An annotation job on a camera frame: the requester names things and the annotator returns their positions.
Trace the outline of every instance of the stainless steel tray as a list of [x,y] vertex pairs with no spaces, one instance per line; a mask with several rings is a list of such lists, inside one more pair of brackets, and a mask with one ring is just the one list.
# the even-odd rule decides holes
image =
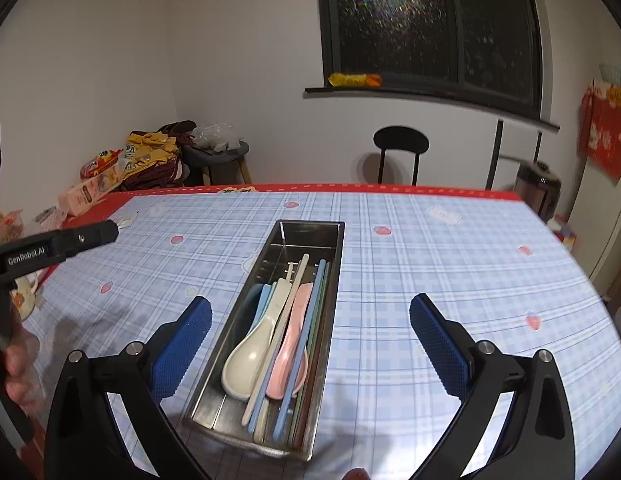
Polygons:
[[[239,293],[233,310],[228,315],[191,399],[185,420],[192,428],[227,444],[257,451],[267,456],[310,460],[331,349],[344,227],[344,222],[278,220],[274,224],[266,244]],[[255,283],[272,283],[284,277],[289,262],[294,263],[296,267],[304,253],[308,253],[310,259],[302,283],[314,280],[317,265],[322,258],[330,263],[331,267],[324,307],[319,320],[318,351],[315,352],[313,362],[308,364],[306,381],[311,390],[306,399],[310,405],[302,447],[291,449],[288,446],[292,410],[289,410],[280,441],[272,440],[274,422],[280,406],[280,402],[273,400],[270,402],[264,442],[256,444],[253,441],[253,435],[248,434],[241,425],[246,403],[228,396],[222,387],[222,368],[230,352],[248,333],[255,316],[257,301],[244,305],[248,290]]]

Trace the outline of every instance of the plaid tablecloth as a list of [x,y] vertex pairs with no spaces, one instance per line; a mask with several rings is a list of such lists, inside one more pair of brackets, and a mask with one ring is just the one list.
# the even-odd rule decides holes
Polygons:
[[[444,392],[409,323],[427,292],[445,317],[507,353],[556,356],[582,478],[621,425],[621,343],[597,293],[524,203],[449,196],[268,192],[137,196],[116,243],[62,264],[26,323],[42,340],[46,393],[69,351],[119,352],[177,319],[196,294],[213,323],[167,415],[217,479],[340,479],[364,467],[374,480],[407,479],[459,401]],[[278,461],[204,438],[181,423],[209,351],[277,219],[344,221],[337,311],[313,459]],[[467,471],[483,465],[505,418],[502,395]],[[149,467],[121,400],[118,424]]]

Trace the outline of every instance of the clothes pile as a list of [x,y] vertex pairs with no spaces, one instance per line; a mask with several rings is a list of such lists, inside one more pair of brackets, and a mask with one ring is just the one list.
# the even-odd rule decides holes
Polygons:
[[126,141],[122,190],[181,187],[188,167],[179,160],[179,146],[193,144],[193,121],[166,124],[157,132],[131,132]]

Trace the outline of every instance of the yellow cloth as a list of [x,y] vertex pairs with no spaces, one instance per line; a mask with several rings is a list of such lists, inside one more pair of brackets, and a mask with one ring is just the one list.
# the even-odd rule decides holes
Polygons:
[[166,164],[177,158],[177,153],[179,149],[175,144],[175,137],[160,133],[131,133],[126,141],[128,163],[124,170],[124,180],[146,168]]

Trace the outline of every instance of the red banner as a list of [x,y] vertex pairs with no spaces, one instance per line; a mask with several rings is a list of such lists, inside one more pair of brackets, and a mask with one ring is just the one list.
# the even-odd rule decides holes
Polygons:
[[582,98],[579,151],[616,182],[621,177],[621,86],[594,82]]

